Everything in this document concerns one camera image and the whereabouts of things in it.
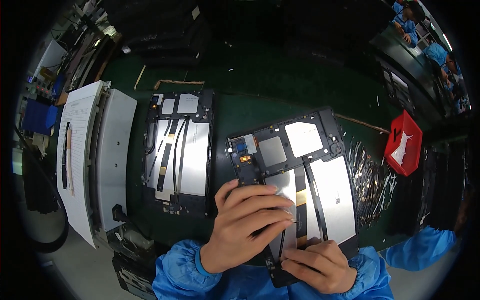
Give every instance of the fluorescent light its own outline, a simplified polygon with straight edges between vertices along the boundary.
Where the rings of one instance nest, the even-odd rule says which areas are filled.
[[[445,33],[444,33],[444,38],[445,38],[445,40],[447,41],[447,44],[448,44],[448,47],[450,48],[450,51],[453,51],[452,46],[450,45],[450,42],[448,41],[448,38],[447,38],[447,36],[445,35]]]

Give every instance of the red bin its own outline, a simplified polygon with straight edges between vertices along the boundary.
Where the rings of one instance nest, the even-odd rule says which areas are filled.
[[[400,146],[403,132],[405,132],[406,135],[413,136],[407,140],[403,164],[400,165],[392,157],[392,153]],[[401,116],[392,121],[392,133],[388,137],[388,143],[385,149],[385,160],[395,172],[403,176],[409,176],[418,168],[422,136],[423,132],[406,110],[403,111]]]

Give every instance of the person in blue uniform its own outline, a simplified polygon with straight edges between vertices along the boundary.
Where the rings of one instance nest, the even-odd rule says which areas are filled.
[[[463,78],[462,71],[460,70],[460,66],[456,62],[453,51],[448,52],[441,45],[433,43],[423,50],[423,54],[438,63],[438,65],[442,69],[442,77],[444,80],[447,81],[450,91],[451,89],[453,89],[453,85],[451,85],[452,87],[450,88],[451,82],[448,81],[448,72],[451,72],[455,75],[458,75],[458,77]]]
[[[373,247],[349,261],[331,240],[285,251],[282,269],[302,281],[283,288],[273,286],[266,267],[243,265],[294,224],[288,211],[268,208],[294,203],[275,196],[273,186],[237,186],[228,182],[215,195],[218,215],[207,244],[184,240],[157,259],[152,287],[159,299],[393,299],[391,277]]]
[[[396,12],[396,16],[392,21],[393,25],[403,39],[409,43],[412,48],[415,48],[419,40],[415,24],[425,20],[423,8],[415,1],[403,1],[403,5],[395,2],[393,4],[393,10]]]
[[[465,230],[473,193],[473,189],[468,187],[460,204],[453,231],[427,227],[405,242],[381,251],[380,254],[387,264],[394,268],[416,272],[439,261],[455,246],[457,238]]]

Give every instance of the hand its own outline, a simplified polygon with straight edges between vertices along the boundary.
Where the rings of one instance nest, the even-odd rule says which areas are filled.
[[[282,209],[294,203],[275,196],[276,187],[251,185],[237,188],[238,180],[224,184],[215,195],[218,215],[210,241],[200,249],[205,271],[216,274],[246,263],[295,221]],[[268,226],[261,234],[257,230]]]
[[[394,25],[395,25],[395,29],[396,29],[401,35],[404,35],[404,34],[405,34],[405,31],[403,31],[402,25],[400,25],[399,22],[395,22]]]
[[[285,257],[288,259],[282,262],[282,269],[322,294],[348,292],[357,279],[357,270],[349,267],[347,258],[333,240],[310,246],[305,251],[288,249]]]
[[[442,69],[442,78],[447,81],[448,86],[450,86],[450,81],[448,80],[448,74],[445,72],[444,69]]]
[[[409,35],[408,33],[405,33],[405,34],[403,35],[403,39],[404,39],[407,43],[409,43],[409,44],[412,43],[412,38],[410,37],[410,35]]]

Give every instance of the pile of flex cables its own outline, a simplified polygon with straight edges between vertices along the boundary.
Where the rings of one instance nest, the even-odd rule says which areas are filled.
[[[384,167],[383,161],[380,165],[372,161],[361,141],[353,145],[353,138],[347,159],[359,226],[370,227],[390,206],[397,175],[390,167]]]

